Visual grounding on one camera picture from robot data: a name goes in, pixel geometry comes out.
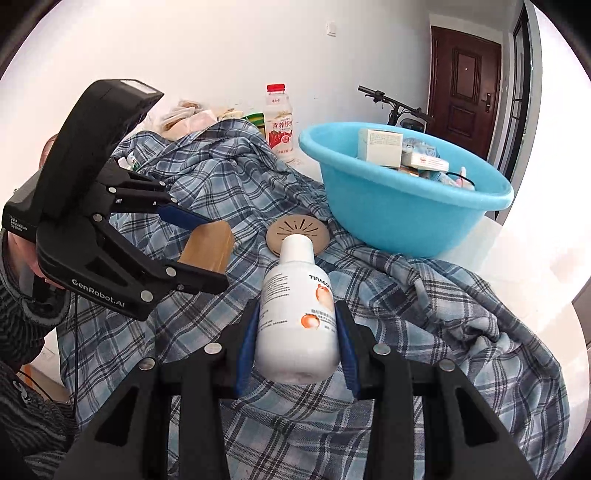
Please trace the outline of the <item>person's left hand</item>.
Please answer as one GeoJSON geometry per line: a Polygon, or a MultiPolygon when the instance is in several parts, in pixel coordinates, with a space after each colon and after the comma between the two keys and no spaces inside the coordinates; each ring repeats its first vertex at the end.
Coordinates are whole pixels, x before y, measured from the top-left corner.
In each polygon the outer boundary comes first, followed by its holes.
{"type": "Polygon", "coordinates": [[[27,227],[25,236],[21,231],[14,233],[9,230],[6,233],[3,259],[8,263],[8,270],[14,277],[14,283],[19,286],[24,275],[32,273],[49,285],[60,288],[60,285],[48,279],[39,267],[37,250],[35,245],[36,232],[41,220],[40,202],[34,197],[38,191],[39,174],[35,174],[23,187],[26,190],[27,199],[24,207],[18,207],[17,220],[27,227]]]}

